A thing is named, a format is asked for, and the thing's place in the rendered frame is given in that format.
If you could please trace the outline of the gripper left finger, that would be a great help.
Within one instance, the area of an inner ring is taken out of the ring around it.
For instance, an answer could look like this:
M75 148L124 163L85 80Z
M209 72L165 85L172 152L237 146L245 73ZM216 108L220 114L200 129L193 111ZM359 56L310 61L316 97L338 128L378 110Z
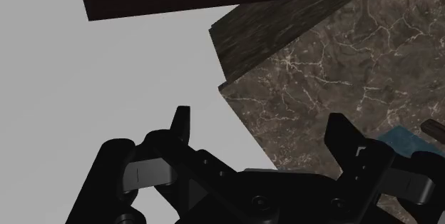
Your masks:
M167 130L150 132L136 145L127 138L103 143L68 214L66 224L148 224L132 204L141 188L154 187L180 216L175 224L243 224L168 155L191 161L188 154L190 107L178 106ZM167 155L153 149L155 139L168 144Z

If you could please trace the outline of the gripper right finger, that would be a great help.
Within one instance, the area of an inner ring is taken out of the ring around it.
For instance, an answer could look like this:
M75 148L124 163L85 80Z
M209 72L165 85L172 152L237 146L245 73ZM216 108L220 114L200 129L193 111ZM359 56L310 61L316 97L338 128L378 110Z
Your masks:
M445 157L401 156L341 113L329 115L324 143L342 169L329 224L402 224L377 207L380 195L394 196L417 224L445 224Z

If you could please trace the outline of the blue flat object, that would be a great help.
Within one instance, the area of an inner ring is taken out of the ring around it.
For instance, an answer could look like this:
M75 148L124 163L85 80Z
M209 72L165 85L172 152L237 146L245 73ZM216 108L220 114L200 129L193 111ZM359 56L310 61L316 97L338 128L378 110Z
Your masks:
M393 127L386 133L381 134L377 140L386 143L396 153L406 158L410 158L417 151L435 153L445 157L443 151L402 126Z

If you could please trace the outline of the brown rounded object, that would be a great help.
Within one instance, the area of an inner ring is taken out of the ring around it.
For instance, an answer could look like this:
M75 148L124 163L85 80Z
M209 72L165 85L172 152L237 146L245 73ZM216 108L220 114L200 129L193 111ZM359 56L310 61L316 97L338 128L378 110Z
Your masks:
M421 131L445 145L445 125L434 119L427 119L420 125Z

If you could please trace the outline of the dark wood counter cabinet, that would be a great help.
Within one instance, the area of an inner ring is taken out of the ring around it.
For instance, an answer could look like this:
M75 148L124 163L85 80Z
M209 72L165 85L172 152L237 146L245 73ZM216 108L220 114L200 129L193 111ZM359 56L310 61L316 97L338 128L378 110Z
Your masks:
M225 81L220 90L351 0L280 0L241 4L209 29Z

